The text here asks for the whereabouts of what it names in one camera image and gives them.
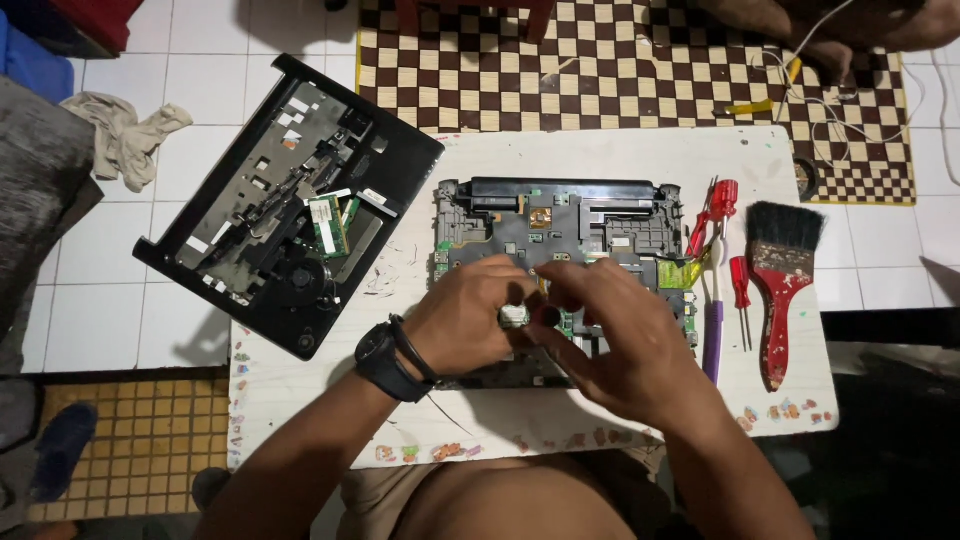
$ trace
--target white tabletop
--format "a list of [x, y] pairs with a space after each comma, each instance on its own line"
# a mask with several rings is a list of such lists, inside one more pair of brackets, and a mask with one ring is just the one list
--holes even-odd
[[[356, 342], [373, 325], [390, 313], [405, 312], [425, 294], [428, 261], [436, 243], [433, 191], [439, 181], [511, 176], [676, 184], [690, 209], [686, 222], [695, 219], [713, 176], [736, 179], [740, 212], [728, 236], [731, 256], [743, 253], [742, 210], [749, 204], [756, 200], [799, 204], [789, 142], [780, 127], [438, 135], [437, 139], [446, 145], [440, 164], [311, 361], [301, 361], [234, 323], [231, 467], [239, 466], [346, 371]], [[704, 328], [706, 296], [700, 287], [708, 281], [701, 280], [695, 287], [700, 304], [698, 329]], [[759, 370], [764, 323], [759, 292], [751, 287], [755, 348], [750, 353], [742, 348], [729, 266], [724, 266], [720, 282], [728, 301], [718, 386], [731, 414], [751, 436], [835, 428], [839, 418], [817, 283], [802, 290], [790, 308], [792, 361], [783, 387], [770, 394]], [[641, 424], [612, 416], [576, 390], [437, 391], [430, 397], [419, 404], [401, 405], [354, 468], [642, 446], [660, 437]]]

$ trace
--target black wristwatch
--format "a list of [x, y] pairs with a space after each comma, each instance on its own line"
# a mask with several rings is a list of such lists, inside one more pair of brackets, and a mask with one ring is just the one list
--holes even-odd
[[[400, 327], [402, 322], [403, 319], [398, 315], [391, 315], [390, 322], [373, 327], [373, 330], [367, 332], [360, 343], [357, 343], [354, 356], [360, 377], [376, 384], [395, 400], [414, 404], [433, 390], [437, 383], [437, 374], [410, 345], [410, 340]], [[399, 349], [423, 373], [424, 382], [416, 380], [396, 359], [398, 343]]]

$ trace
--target paint brush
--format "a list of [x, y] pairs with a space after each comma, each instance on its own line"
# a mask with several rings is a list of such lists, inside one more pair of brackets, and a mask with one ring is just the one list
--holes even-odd
[[813, 256], [824, 231], [823, 214], [758, 202], [747, 208], [747, 259], [766, 305], [760, 370], [768, 392], [783, 384], [790, 358], [787, 311], [797, 293], [813, 283]]

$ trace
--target gray rag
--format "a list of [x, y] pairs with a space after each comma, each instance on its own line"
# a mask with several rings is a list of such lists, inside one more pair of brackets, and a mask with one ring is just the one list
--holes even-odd
[[121, 173], [134, 193], [156, 179], [156, 165], [150, 157], [155, 148], [169, 134], [193, 123], [189, 112], [170, 103], [137, 123], [133, 105], [99, 92], [80, 92], [60, 106], [96, 126], [94, 174], [116, 180]]

